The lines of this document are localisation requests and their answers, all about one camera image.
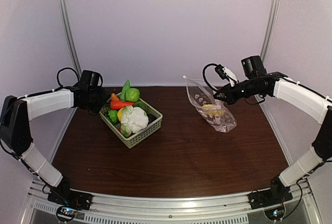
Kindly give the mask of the orange toy pepper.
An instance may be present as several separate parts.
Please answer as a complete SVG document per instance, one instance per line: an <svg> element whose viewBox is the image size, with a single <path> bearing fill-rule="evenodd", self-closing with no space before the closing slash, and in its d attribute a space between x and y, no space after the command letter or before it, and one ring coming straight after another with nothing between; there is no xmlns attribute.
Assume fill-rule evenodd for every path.
<svg viewBox="0 0 332 224"><path fill-rule="evenodd" d="M110 101L111 102L119 102L120 98L115 93L112 93L111 97L110 97Z"/></svg>

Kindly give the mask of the red orange toy carrot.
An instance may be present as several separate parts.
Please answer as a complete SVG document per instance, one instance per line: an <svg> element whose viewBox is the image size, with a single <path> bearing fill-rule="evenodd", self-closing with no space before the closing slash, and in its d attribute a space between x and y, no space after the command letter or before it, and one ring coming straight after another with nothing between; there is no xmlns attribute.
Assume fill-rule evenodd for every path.
<svg viewBox="0 0 332 224"><path fill-rule="evenodd" d="M110 109L112 110L120 110L126 106L133 106L134 102L125 102L125 101L111 101Z"/></svg>

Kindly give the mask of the clear zip top bag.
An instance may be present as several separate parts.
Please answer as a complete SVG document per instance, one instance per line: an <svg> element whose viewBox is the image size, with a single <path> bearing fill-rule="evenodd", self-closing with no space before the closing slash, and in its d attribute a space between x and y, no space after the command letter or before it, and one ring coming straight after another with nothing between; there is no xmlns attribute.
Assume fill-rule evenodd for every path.
<svg viewBox="0 0 332 224"><path fill-rule="evenodd" d="M213 98L213 91L203 79L183 76L190 104L215 131L228 133L237 126L237 121L224 103Z"/></svg>

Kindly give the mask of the green toy lime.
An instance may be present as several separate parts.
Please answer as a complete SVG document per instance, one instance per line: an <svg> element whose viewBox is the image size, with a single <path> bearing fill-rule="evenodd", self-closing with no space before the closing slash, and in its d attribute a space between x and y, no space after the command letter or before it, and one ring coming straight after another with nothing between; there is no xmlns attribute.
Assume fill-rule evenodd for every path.
<svg viewBox="0 0 332 224"><path fill-rule="evenodd" d="M140 91L137 88L129 88L125 92L125 100L128 102L137 102L140 99Z"/></svg>

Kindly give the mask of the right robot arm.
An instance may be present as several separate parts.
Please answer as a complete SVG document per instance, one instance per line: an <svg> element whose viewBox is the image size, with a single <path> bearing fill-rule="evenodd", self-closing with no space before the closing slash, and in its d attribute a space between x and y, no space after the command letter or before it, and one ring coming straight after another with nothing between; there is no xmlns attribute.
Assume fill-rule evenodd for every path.
<svg viewBox="0 0 332 224"><path fill-rule="evenodd" d="M263 101L271 97L267 106L276 103L286 108L277 111L276 107L272 107L272 112L279 115L276 121L282 134L295 131L290 135L291 147L296 144L307 146L301 147L297 159L271 180L266 200L277 204L291 185L311 175L331 159L331 98L281 72L266 71L260 56L247 57L241 63L246 76L243 81L228 67L214 65L218 76L228 82L214 90L214 98L233 105L252 96L259 96Z"/></svg>

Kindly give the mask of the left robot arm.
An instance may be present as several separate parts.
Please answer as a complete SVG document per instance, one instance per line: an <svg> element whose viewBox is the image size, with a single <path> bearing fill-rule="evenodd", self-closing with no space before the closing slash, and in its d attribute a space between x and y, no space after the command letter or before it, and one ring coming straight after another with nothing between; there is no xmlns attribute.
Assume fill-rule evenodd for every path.
<svg viewBox="0 0 332 224"><path fill-rule="evenodd" d="M54 89L23 96L9 95L1 112L1 141L6 145L6 152L49 186L63 205L72 204L75 195L70 190L70 180L38 149L34 141L35 121L77 108L91 115L99 113L110 97L103 87L103 76L84 70L76 79L72 86L60 82Z"/></svg>

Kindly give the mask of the striped green toy watermelon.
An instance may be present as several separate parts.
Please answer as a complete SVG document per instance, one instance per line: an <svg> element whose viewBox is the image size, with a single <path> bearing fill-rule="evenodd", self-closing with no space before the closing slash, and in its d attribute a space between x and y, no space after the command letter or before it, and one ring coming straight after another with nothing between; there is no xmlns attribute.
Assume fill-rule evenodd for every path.
<svg viewBox="0 0 332 224"><path fill-rule="evenodd" d="M118 111L109 109L108 111L105 112L105 117L112 123L112 124L117 124L119 122L118 119Z"/></svg>

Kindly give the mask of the yellow orange toy fruit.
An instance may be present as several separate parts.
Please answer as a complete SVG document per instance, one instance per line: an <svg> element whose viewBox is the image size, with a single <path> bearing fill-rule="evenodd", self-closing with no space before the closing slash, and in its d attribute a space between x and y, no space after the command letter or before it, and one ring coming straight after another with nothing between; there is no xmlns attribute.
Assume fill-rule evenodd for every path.
<svg viewBox="0 0 332 224"><path fill-rule="evenodd" d="M121 118L122 118L122 111L123 111L123 108L121 108L120 110L118 110L117 112L117 118L119 120L119 122L121 122Z"/></svg>

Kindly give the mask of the dark green leafy toy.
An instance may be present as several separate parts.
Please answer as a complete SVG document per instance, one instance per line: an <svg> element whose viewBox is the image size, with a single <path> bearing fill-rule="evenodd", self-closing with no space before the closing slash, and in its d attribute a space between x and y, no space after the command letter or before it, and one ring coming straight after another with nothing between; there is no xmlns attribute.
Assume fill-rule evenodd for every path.
<svg viewBox="0 0 332 224"><path fill-rule="evenodd" d="M147 105L144 103L144 102L142 102L142 101L137 101L137 102L135 102L134 104L133 104L133 107L139 107L139 108L141 108L143 111L145 111L145 112L147 112L148 111L148 107L147 107Z"/></svg>

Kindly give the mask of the dark purple toy eggplant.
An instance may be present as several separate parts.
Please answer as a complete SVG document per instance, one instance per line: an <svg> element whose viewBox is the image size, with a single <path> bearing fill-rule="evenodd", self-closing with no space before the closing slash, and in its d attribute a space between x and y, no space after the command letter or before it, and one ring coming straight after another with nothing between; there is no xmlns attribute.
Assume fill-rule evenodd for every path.
<svg viewBox="0 0 332 224"><path fill-rule="evenodd" d="M151 123L153 123L155 120L157 120L158 118L156 116L154 116L153 114L147 114L148 117L148 125L150 125Z"/></svg>

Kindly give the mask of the right round circuit board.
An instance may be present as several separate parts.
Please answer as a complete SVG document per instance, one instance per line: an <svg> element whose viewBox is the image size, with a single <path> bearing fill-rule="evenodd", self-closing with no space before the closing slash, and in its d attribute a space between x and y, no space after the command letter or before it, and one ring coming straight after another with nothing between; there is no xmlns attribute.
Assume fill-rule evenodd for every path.
<svg viewBox="0 0 332 224"><path fill-rule="evenodd" d="M270 221L279 221L284 218L285 208L282 206L264 210L265 217Z"/></svg>

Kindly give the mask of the right aluminium frame post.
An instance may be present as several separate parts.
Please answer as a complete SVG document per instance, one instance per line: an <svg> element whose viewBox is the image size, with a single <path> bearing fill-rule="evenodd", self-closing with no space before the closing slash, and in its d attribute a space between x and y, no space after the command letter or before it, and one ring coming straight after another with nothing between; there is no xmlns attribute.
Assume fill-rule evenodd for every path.
<svg viewBox="0 0 332 224"><path fill-rule="evenodd" d="M278 11L279 11L279 6L280 6L280 0L271 0L266 31L265 31L264 39L262 42L261 52L260 52L260 57L261 57L263 64L265 63L265 61L267 59L269 46L270 46L271 40L272 40L273 29L274 29L276 18L277 18Z"/></svg>

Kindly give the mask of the aluminium frame post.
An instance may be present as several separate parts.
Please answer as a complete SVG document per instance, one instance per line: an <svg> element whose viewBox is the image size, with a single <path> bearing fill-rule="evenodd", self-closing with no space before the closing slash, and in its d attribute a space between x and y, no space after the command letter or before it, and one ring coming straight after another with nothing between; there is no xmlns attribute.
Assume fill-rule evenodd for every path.
<svg viewBox="0 0 332 224"><path fill-rule="evenodd" d="M269 46L270 46L271 40L272 40L273 29L274 29L276 18L277 18L278 11L279 11L279 6L280 6L280 0L271 0L266 31L265 31L264 39L262 42L261 52L260 52L260 57L261 57L263 64L265 63L265 61L267 59Z"/></svg>
<svg viewBox="0 0 332 224"><path fill-rule="evenodd" d="M71 25L70 25L70 19L69 19L69 15L68 15L66 0L58 0L58 1L59 1L60 14L62 17L62 22L63 22L63 27L64 27L65 38L66 38L68 49L70 52L73 69L77 73L78 77L81 77L82 69L80 66L80 62L78 59L78 55L77 55L77 51L76 51L76 47L75 47L75 43L74 43L74 39L73 39L73 33L72 33Z"/></svg>

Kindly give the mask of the front aluminium rail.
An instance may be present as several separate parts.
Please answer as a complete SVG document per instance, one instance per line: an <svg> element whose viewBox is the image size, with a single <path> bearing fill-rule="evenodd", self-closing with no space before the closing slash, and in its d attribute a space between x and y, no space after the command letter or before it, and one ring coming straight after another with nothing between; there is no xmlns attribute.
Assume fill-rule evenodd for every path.
<svg viewBox="0 0 332 224"><path fill-rule="evenodd" d="M33 184L18 223L61 223L58 204ZM323 223L306 183L295 211L282 221L269 220L271 210L252 209L249 192L194 198L133 198L92 194L88 211L78 211L68 223Z"/></svg>

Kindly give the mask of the left aluminium frame post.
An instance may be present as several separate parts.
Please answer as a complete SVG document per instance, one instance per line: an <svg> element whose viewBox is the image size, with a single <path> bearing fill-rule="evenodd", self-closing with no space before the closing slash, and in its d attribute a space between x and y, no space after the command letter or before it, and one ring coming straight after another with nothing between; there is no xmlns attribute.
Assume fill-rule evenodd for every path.
<svg viewBox="0 0 332 224"><path fill-rule="evenodd" d="M82 69L80 66L80 62L78 59L78 55L77 55L77 51L76 51L76 47L75 47L75 43L74 43L74 39L73 39L73 33L72 33L71 25L70 25L70 19L69 19L69 15L68 15L66 0L58 0L58 1L59 1L60 14L62 17L62 22L63 22L63 27L64 27L65 38L66 38L68 49L70 52L73 69L77 73L78 77L81 77Z"/></svg>

